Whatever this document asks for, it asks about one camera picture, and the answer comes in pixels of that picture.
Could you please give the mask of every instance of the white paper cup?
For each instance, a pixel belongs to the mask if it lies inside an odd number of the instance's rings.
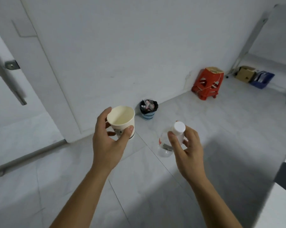
[[[129,139],[134,136],[134,109],[129,106],[117,106],[107,115],[107,121],[116,132],[117,137],[121,137],[123,131],[133,125],[133,131]]]

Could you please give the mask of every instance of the plastic water bottle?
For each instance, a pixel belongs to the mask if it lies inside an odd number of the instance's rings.
[[[159,145],[162,149],[166,150],[166,153],[173,151],[171,143],[168,139],[168,131],[172,131],[175,136],[177,136],[180,145],[182,145],[184,139],[185,124],[183,122],[175,122],[172,127],[168,127],[162,132],[161,137],[159,138]]]

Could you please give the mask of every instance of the red plastic stool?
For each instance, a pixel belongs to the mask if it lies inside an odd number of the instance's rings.
[[[201,100],[212,96],[216,98],[224,77],[224,72],[217,67],[206,67],[197,78],[191,91],[196,93]]]

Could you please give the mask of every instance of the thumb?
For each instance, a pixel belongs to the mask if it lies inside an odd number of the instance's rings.
[[[177,153],[178,155],[182,155],[183,149],[178,141],[177,136],[175,136],[174,133],[172,133],[171,131],[168,132],[168,139],[171,143],[172,148],[174,149],[174,153]]]
[[[121,137],[117,140],[117,144],[125,149],[127,142],[132,134],[133,126],[128,126],[124,131]]]

